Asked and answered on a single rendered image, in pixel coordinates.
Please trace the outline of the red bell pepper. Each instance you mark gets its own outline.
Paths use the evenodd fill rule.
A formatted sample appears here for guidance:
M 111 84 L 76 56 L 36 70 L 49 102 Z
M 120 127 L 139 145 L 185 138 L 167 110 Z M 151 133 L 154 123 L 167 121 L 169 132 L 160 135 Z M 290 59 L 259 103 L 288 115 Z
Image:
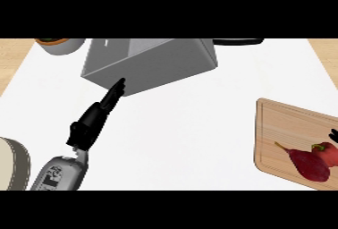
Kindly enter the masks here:
M 321 157 L 328 167 L 338 166 L 338 148 L 330 142 L 313 144 L 312 153 Z

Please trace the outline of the wooden cutting board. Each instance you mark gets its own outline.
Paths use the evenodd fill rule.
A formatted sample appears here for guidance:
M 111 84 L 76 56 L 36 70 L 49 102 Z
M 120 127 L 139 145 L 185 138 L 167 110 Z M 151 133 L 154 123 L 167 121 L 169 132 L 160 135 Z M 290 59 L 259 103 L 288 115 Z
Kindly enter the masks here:
M 338 167 L 331 169 L 327 182 L 312 182 L 297 172 L 287 152 L 277 146 L 310 151 L 312 145 L 330 142 L 331 130 L 338 131 L 338 117 L 306 110 L 297 106 L 260 98 L 257 100 L 256 166 L 278 177 L 318 190 L 338 190 Z

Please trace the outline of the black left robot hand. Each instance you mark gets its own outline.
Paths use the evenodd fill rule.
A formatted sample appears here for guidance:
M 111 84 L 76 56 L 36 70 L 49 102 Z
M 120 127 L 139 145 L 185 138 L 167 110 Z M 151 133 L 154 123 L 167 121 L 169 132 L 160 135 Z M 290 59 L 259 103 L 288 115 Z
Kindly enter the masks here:
M 122 78 L 110 89 L 102 101 L 92 104 L 80 120 L 70 126 L 70 139 L 67 144 L 76 149 L 88 151 L 95 144 L 107 123 L 108 115 L 124 94 L 124 82 L 126 79 Z

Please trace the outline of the grey cardboard box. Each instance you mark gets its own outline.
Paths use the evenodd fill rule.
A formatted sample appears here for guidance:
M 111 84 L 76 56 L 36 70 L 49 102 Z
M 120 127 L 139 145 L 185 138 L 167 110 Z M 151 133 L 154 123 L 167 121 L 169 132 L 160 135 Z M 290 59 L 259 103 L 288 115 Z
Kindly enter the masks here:
M 82 77 L 105 89 L 124 78 L 130 96 L 217 67 L 212 38 L 95 38 Z

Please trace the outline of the white plant pot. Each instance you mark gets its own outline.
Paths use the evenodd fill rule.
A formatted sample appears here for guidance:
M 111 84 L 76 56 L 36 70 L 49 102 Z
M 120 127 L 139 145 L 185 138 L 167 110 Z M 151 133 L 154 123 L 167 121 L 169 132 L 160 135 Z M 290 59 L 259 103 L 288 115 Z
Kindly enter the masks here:
M 68 55 L 80 49 L 85 38 L 37 38 L 36 42 L 51 55 Z

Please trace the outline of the beige round appliance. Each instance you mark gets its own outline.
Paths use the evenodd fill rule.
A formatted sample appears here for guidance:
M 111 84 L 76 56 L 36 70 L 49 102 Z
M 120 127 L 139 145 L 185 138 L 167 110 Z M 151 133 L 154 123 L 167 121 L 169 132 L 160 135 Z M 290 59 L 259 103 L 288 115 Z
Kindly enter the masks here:
M 0 137 L 0 191 L 24 191 L 31 176 L 31 157 L 24 145 Z

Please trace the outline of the black curved object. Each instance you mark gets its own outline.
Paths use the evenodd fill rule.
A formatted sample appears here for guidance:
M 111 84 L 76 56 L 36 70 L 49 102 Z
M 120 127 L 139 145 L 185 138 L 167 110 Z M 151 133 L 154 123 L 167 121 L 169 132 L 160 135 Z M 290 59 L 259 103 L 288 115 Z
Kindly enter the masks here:
M 263 38 L 215 38 L 215 45 L 220 46 L 246 46 L 246 45 L 257 45 L 265 41 Z

